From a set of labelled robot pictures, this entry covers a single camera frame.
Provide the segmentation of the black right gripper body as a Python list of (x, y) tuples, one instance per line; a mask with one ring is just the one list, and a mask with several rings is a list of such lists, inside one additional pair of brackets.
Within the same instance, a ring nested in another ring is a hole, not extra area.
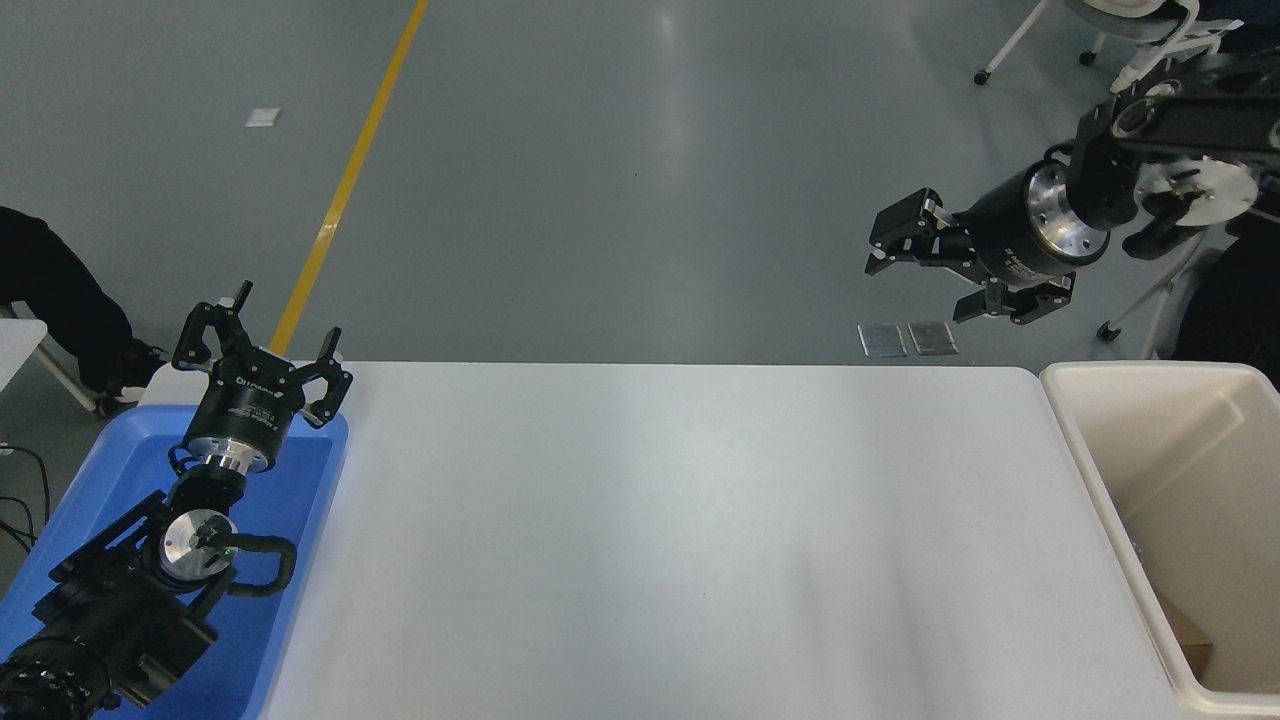
[(1078, 264), (1050, 242), (1030, 211), (1037, 181), (1052, 168), (1027, 168), (978, 199), (959, 219), (969, 231), (980, 265), (997, 281), (1021, 290), (1074, 270)]

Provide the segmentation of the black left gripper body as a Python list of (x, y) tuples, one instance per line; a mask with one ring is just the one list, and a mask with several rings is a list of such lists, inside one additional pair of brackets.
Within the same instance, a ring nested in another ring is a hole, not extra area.
[(300, 409), (300, 386), (288, 380), (293, 370), (261, 348), (215, 361), (186, 432), (186, 451), (210, 457), (230, 448), (243, 462), (274, 464)]

